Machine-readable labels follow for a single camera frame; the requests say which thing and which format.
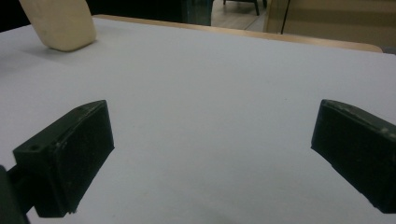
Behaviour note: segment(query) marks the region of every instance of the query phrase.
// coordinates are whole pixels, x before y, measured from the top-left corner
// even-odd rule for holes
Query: screw hole
[[[33,145],[33,146],[30,147],[30,150],[31,150],[31,151],[37,151],[37,150],[39,150],[39,149],[40,149],[40,146],[39,146],[39,145]]]

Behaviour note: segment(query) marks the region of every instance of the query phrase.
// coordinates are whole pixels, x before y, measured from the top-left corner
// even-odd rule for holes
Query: white tabletop
[[[396,57],[95,19],[85,49],[0,34],[0,164],[107,100],[115,149],[78,212],[34,223],[394,223],[310,149],[321,99],[396,123]]]

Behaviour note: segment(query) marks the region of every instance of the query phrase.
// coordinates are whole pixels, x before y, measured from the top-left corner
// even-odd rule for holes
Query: white table
[[[62,53],[0,34],[0,163],[57,118],[106,99],[115,150],[78,212],[35,223],[394,223],[310,141],[321,99],[396,123],[396,57],[94,20]]]

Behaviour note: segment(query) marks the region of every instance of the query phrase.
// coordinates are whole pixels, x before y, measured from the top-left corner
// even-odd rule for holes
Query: beige object
[[[20,0],[22,8],[44,45],[72,51],[96,38],[85,0]]]

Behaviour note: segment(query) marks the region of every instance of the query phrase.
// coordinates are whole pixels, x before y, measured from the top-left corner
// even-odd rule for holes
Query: wooden table edge
[[[333,47],[340,49],[357,49],[357,50],[371,51],[371,52],[381,52],[381,53],[383,52],[380,47],[370,44],[319,39],[314,37],[305,37],[305,36],[296,36],[296,35],[276,35],[269,33],[245,31],[245,30],[234,30],[234,29],[227,29],[227,28],[220,28],[213,26],[177,23],[170,21],[152,21],[152,20],[144,20],[137,18],[103,15],[103,14],[94,15],[93,17],[99,19],[112,20],[112,21],[126,21],[126,22],[134,22],[134,23],[149,24],[149,25],[160,25],[160,26],[168,26],[168,27],[176,27],[176,28],[184,28],[184,29],[192,29],[192,30],[202,30],[202,31],[214,32],[214,33],[242,35],[242,36],[256,37],[261,39],[279,40],[279,41],[286,41],[292,43],[310,44],[310,45]]]

